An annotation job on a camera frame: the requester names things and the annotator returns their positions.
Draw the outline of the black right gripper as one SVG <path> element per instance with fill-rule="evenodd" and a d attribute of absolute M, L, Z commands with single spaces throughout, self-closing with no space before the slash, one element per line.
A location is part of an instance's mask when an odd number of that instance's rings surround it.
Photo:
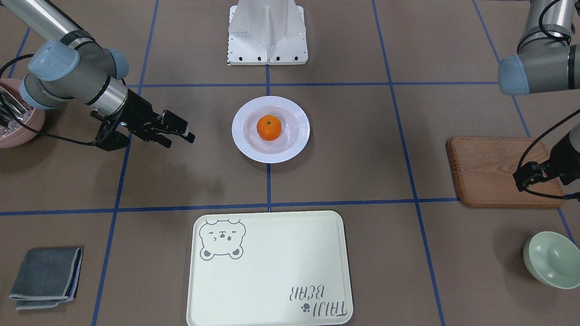
<path fill-rule="evenodd" d="M 91 117 L 100 121 L 93 146 L 104 151 L 114 151 L 125 148 L 129 144 L 128 136 L 116 129 L 124 123 L 125 128 L 134 136 L 145 142 L 153 142 L 169 149 L 172 140 L 167 135 L 178 135 L 186 142 L 193 144 L 195 135 L 189 130 L 189 123 L 170 110 L 164 110 L 161 115 L 161 130 L 153 130 L 160 115 L 153 111 L 152 105 L 132 90 L 120 109 L 108 116 L 102 116 L 97 110 L 91 112 Z"/>

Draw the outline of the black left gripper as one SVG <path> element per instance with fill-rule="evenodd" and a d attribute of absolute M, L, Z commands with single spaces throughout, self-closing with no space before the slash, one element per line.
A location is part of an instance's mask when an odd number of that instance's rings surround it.
<path fill-rule="evenodd" d="M 566 186 L 580 178 L 579 136 L 564 136 L 551 150 L 543 163 L 530 161 L 518 167 L 513 174 L 517 189 L 559 178 Z"/>

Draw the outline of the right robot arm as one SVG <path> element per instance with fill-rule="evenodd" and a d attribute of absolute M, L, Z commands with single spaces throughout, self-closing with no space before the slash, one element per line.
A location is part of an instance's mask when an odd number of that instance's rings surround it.
<path fill-rule="evenodd" d="M 29 55 L 29 74 L 20 83 L 21 98 L 28 105 L 51 110 L 67 101 L 83 102 L 100 121 L 95 140 L 86 145 L 104 151 L 129 145 L 118 126 L 166 148 L 172 144 L 169 135 L 194 143 L 186 120 L 169 110 L 156 113 L 151 103 L 124 84 L 129 64 L 120 50 L 102 48 L 49 0 L 3 0 L 1 6 L 45 39 Z"/>

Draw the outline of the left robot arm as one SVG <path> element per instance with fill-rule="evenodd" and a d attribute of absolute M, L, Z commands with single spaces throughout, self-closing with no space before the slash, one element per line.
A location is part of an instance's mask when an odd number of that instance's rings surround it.
<path fill-rule="evenodd" d="M 508 96 L 576 90 L 580 86 L 580 50 L 572 43 L 577 0 L 532 0 L 524 33 L 514 55 L 498 68 L 500 90 Z M 530 186 L 560 179 L 568 185 L 579 179 L 580 128 L 575 126 L 551 149 L 543 163 L 524 158 L 539 139 L 524 151 L 513 174 L 520 192 L 536 195 Z"/>

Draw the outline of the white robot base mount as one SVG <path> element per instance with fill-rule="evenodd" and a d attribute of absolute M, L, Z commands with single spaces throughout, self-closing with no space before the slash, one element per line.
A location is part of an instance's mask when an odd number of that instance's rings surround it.
<path fill-rule="evenodd" d="M 229 8 L 227 63 L 303 65 L 309 60 L 305 11 L 294 0 L 240 0 Z"/>

